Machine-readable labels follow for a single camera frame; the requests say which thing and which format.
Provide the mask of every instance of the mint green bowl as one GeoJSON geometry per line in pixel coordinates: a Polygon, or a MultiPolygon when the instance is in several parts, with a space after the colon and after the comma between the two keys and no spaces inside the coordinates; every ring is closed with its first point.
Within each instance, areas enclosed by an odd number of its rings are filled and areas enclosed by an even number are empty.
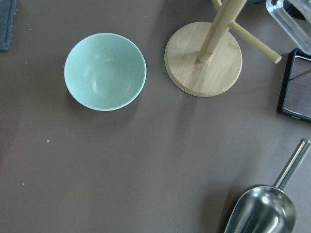
{"type": "Polygon", "coordinates": [[[113,34],[90,35],[70,51],[64,68],[71,95],[85,107],[111,111],[132,102],[146,80],[146,63],[129,39],[113,34]]]}

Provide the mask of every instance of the stainless steel scoop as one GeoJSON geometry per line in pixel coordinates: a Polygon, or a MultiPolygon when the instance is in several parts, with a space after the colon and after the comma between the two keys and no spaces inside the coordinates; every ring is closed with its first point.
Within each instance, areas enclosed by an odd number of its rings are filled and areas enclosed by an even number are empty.
{"type": "Polygon", "coordinates": [[[283,190],[310,150],[311,141],[302,139],[274,186],[246,191],[235,205],[225,233],[291,233],[296,209],[283,190]]]}

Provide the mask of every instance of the wooden mug tree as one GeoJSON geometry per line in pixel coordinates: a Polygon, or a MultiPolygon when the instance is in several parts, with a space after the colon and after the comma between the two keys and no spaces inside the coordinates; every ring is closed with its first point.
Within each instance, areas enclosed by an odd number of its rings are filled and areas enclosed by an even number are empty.
{"type": "Polygon", "coordinates": [[[235,22],[247,0],[213,0],[217,15],[213,23],[195,22],[176,31],[164,54],[171,80],[183,91],[216,96],[227,91],[242,68],[240,46],[229,28],[264,53],[274,63],[281,56],[235,22]]]}

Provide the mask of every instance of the transparent plastic object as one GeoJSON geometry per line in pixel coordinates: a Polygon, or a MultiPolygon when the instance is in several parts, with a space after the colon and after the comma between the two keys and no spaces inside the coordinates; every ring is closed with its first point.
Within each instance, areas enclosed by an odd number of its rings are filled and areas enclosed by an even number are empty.
{"type": "MultiPolygon", "coordinates": [[[[288,0],[311,23],[311,0],[288,0]]],[[[285,30],[298,47],[311,55],[311,38],[283,8],[284,0],[267,0],[266,7],[271,16],[285,30]]]]}

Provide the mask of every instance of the blue cloth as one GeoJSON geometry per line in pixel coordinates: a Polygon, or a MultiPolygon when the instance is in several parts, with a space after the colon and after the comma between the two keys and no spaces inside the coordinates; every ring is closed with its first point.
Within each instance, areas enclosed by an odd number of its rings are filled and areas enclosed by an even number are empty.
{"type": "Polygon", "coordinates": [[[10,48],[16,4],[17,0],[0,0],[0,50],[10,48]]]}

